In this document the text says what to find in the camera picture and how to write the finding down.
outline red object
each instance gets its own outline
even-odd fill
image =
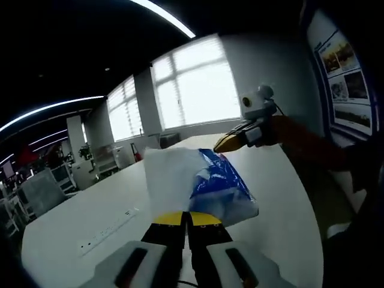
[[[134,143],[131,143],[131,148],[132,148],[132,153],[133,153],[133,157],[134,157],[135,162],[139,162],[139,161],[143,160],[143,157],[137,151],[136,146],[134,145]]]
[[[27,165],[33,161],[36,161],[38,159],[38,154],[31,152],[30,148],[24,147],[23,151],[18,156],[16,162],[18,166],[24,166]]]

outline chair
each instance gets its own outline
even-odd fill
[[[24,208],[24,211],[25,211],[25,214],[26,214],[28,220],[30,220],[31,218],[34,218],[35,217],[34,210],[31,206],[31,204],[29,204],[27,198],[25,197],[25,193],[21,187],[19,187],[16,190],[16,194],[19,197],[19,200],[20,200],[20,202]]]
[[[19,231],[6,199],[0,200],[0,223],[3,225],[8,237],[11,237]]]
[[[26,180],[22,189],[36,217],[42,216],[66,200],[50,169],[44,169]]]
[[[60,165],[57,168],[51,170],[53,177],[56,182],[59,184],[61,190],[64,193],[73,191],[76,188],[76,183],[74,182],[71,173],[68,169],[67,164]]]
[[[12,207],[13,211],[17,214],[21,225],[25,226],[28,223],[30,218],[29,218],[28,213],[25,211],[25,208],[24,208],[23,204],[21,203],[18,195],[15,195],[11,199],[9,199],[8,202],[9,202],[10,206]]]

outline plastic bag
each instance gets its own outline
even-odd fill
[[[208,166],[195,176],[189,211],[211,214],[225,226],[257,216],[255,198],[228,159],[210,149],[199,152]]]
[[[230,226],[259,212],[256,200],[228,159],[209,149],[147,149],[144,168],[154,218],[195,211],[211,214]]]

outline blue plastic bag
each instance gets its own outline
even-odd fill
[[[259,207],[228,159],[210,149],[199,149],[208,167],[195,176],[189,211],[211,214],[224,226],[255,217]]]

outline potted plant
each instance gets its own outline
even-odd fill
[[[91,147],[89,147],[88,144],[85,146],[82,146],[79,150],[79,155],[80,157],[83,157],[85,160],[89,160],[92,158],[92,153],[91,153]]]

